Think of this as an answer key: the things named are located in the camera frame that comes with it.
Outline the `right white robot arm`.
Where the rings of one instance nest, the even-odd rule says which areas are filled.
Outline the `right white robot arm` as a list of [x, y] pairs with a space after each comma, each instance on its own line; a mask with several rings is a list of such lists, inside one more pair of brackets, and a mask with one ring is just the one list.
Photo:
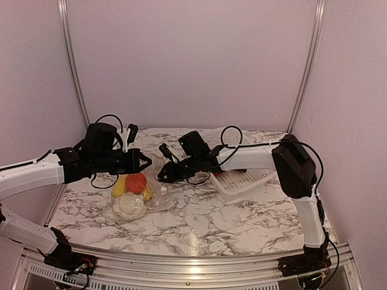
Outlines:
[[325, 212], [317, 194], [320, 177], [316, 164], [308, 154], [307, 144], [287, 134], [273, 143], [226, 143], [210, 148], [197, 131], [178, 140], [186, 159], [179, 160], [167, 147], [159, 147], [169, 159], [158, 180], [175, 183], [195, 176], [198, 172], [223, 173], [242, 169], [269, 169], [277, 173], [282, 191], [293, 201], [304, 233], [303, 253], [279, 259], [279, 270], [284, 277], [317, 271], [331, 266], [328, 254], [329, 234], [325, 229]]

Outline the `clear zip top bag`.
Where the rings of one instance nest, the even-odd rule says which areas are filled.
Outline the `clear zip top bag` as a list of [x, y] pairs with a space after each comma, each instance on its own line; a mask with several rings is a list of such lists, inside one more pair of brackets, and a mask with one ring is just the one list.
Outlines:
[[150, 158], [150, 167], [141, 173], [121, 175], [111, 190], [112, 215], [120, 224], [168, 211], [177, 204], [177, 198], [157, 179], [162, 158], [154, 153]]

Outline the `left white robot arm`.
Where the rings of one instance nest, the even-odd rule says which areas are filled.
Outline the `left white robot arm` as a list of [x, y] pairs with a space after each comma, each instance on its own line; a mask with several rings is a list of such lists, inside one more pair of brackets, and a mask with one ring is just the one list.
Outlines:
[[[70, 184], [96, 173], [121, 175], [140, 173], [152, 161], [133, 148], [91, 152], [67, 147], [44, 156], [1, 168], [1, 199], [46, 185]], [[93, 257], [72, 251], [64, 234], [55, 228], [35, 224], [1, 207], [1, 236], [37, 248], [45, 263], [62, 269], [92, 267]]]

